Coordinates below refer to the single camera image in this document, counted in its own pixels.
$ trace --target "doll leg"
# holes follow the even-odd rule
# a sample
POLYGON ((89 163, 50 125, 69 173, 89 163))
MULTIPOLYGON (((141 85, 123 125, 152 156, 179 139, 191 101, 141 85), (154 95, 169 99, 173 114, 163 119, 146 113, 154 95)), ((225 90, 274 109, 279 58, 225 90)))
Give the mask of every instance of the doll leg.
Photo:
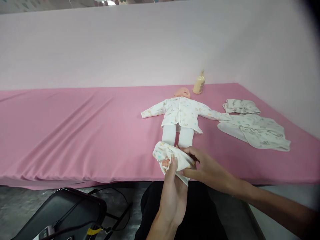
POLYGON ((174 146, 174 142, 176 141, 176 125, 164 125, 163 133, 162 133, 162 142, 168 143, 171 146, 174 146))
POLYGON ((194 131, 192 128, 181 127, 179 136, 179 147, 192 146, 193 133, 194 131))

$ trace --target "baby doll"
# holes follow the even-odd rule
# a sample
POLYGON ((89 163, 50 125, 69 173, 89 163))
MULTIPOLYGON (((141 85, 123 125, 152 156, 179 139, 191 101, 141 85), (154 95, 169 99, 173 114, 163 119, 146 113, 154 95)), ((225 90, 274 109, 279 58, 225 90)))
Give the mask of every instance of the baby doll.
POLYGON ((176 132, 180 132, 179 147, 192 146, 194 133, 202 134, 198 126, 198 115, 212 120, 230 120, 228 113, 211 110, 207 105, 191 100, 187 88, 180 88, 174 98, 166 99, 141 112, 142 118, 165 114, 161 127, 162 142, 174 146, 176 132))

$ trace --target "baby clothing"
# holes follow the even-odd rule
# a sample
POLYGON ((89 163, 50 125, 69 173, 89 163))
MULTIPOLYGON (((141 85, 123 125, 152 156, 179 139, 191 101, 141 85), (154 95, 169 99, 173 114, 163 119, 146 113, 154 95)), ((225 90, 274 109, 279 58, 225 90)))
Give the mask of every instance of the baby clothing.
POLYGON ((255 148, 290 150, 291 142, 286 140, 284 128, 271 118, 255 114, 232 115, 230 121, 220 121, 218 128, 255 148))
MULTIPOLYGON (((162 142, 174 146, 176 140, 177 125, 164 125, 162 133, 162 142)), ((179 136, 179 147, 192 146, 194 131, 192 128, 181 127, 179 136)))
POLYGON ((241 113, 241 114, 259 114, 260 110, 254 102, 249 100, 227 99, 227 103, 223 105, 226 113, 241 113))
POLYGON ((160 168, 164 175, 166 175, 167 170, 169 167, 162 166, 162 161, 170 159, 171 164, 171 154, 177 158, 177 171, 176 175, 188 186, 188 182, 190 178, 187 178, 178 172, 185 169, 191 168, 196 169, 196 162, 185 152, 181 151, 179 148, 171 146, 165 142, 158 142, 154 147, 154 151, 152 153, 153 157, 159 162, 160 168))
POLYGON ((212 120, 230 120, 228 113, 219 113, 203 103, 185 97, 166 99, 141 112, 142 118, 161 114, 165 114, 161 127, 177 125, 176 132, 180 132, 181 127, 186 127, 193 129, 195 133, 202 134, 198 126, 198 115, 212 120))

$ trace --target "doll arm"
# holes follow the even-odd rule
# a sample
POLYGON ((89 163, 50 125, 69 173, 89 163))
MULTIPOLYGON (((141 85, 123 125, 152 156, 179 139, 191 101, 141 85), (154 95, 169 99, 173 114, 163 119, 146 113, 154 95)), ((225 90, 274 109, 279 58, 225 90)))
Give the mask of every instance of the doll arm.
POLYGON ((207 105, 202 105, 202 108, 199 108, 199 115, 211 120, 231 120, 229 113, 219 113, 215 110, 212 110, 207 105))
POLYGON ((146 117, 152 117, 152 116, 158 116, 161 114, 165 114, 167 111, 167 100, 164 100, 154 106, 152 106, 151 108, 141 112, 141 116, 142 118, 146 118, 146 117))

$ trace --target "black pants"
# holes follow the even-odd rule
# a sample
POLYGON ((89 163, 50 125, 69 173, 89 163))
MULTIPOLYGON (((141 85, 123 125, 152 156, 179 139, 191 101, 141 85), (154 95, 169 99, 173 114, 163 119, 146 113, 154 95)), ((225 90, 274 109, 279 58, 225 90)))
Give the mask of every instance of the black pants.
MULTIPOLYGON (((145 240, 159 210, 163 182, 153 182, 141 199, 142 220, 135 240, 145 240)), ((207 186, 189 182, 187 209, 175 240, 228 239, 219 220, 216 206, 211 201, 207 186)))

